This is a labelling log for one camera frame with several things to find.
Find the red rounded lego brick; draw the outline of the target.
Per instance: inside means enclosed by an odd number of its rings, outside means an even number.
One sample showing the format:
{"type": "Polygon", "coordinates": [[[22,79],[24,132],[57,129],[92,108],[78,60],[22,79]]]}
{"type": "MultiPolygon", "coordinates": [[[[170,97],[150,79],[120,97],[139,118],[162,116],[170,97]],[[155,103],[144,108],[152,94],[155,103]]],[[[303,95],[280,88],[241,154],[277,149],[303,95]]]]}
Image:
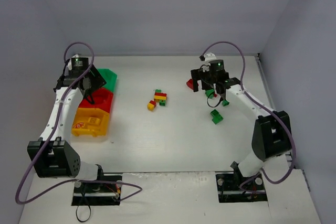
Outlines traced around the red rounded lego brick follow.
{"type": "Polygon", "coordinates": [[[189,79],[189,80],[186,82],[186,85],[187,85],[191,90],[194,89],[194,86],[193,86],[193,80],[192,80],[192,79],[189,79]]]}

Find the green double lego brick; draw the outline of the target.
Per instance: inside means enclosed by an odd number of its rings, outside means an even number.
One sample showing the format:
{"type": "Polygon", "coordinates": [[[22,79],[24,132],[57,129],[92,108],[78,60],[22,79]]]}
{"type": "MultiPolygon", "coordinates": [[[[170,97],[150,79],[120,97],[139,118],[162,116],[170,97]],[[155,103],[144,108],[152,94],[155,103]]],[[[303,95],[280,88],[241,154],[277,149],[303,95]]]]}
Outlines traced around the green double lego brick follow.
{"type": "Polygon", "coordinates": [[[221,114],[216,110],[212,110],[210,112],[210,115],[212,116],[212,122],[217,125],[218,123],[220,123],[223,120],[223,117],[221,116],[221,114]]]}

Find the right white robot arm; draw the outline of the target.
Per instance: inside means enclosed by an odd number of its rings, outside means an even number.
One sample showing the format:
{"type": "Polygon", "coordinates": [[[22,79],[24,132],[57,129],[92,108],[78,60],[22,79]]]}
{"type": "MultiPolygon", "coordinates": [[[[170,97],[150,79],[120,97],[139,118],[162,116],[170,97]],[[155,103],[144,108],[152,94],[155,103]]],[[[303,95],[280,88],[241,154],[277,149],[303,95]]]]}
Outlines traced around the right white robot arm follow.
{"type": "Polygon", "coordinates": [[[238,78],[230,77],[225,70],[224,61],[213,53],[200,56],[203,64],[191,70],[193,91],[198,91],[198,82],[202,89],[213,89],[220,96],[220,102],[228,100],[238,108],[253,124],[250,153],[239,163],[232,163],[234,173],[243,178],[257,174],[270,159],[292,149],[288,136],[290,130],[289,115],[262,104],[251,95],[238,78]]]}

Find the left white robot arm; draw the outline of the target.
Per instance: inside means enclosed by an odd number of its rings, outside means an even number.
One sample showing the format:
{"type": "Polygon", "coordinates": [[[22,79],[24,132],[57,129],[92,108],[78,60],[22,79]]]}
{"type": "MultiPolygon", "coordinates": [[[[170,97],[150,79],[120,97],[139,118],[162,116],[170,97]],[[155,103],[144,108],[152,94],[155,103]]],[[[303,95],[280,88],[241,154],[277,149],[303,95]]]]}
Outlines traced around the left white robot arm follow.
{"type": "Polygon", "coordinates": [[[48,123],[27,151],[40,178],[69,177],[97,180],[101,166],[83,162],[70,145],[71,129],[82,100],[95,104],[93,93],[106,81],[87,57],[74,56],[66,61],[65,71],[54,88],[56,99],[48,123]]]}

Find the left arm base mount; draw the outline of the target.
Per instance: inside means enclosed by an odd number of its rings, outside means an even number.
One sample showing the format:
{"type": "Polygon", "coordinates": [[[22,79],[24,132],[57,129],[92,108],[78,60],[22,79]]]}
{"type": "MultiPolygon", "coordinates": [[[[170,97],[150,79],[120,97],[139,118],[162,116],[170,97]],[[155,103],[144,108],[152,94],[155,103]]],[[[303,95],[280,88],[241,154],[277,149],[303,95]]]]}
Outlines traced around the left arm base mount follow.
{"type": "MultiPolygon", "coordinates": [[[[121,174],[105,173],[100,180],[122,181],[121,174]]],[[[75,182],[72,193],[72,206],[118,206],[120,205],[121,185],[108,183],[75,182]]]]}

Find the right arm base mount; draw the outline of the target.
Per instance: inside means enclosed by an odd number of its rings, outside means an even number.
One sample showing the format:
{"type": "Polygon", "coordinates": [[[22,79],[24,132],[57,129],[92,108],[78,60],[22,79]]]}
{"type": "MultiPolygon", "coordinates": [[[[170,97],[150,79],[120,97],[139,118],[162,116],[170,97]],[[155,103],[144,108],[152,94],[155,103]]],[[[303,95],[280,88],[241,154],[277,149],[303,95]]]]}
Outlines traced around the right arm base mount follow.
{"type": "Polygon", "coordinates": [[[239,178],[233,172],[216,173],[219,203],[267,202],[267,194],[261,174],[249,178],[239,178]]]}

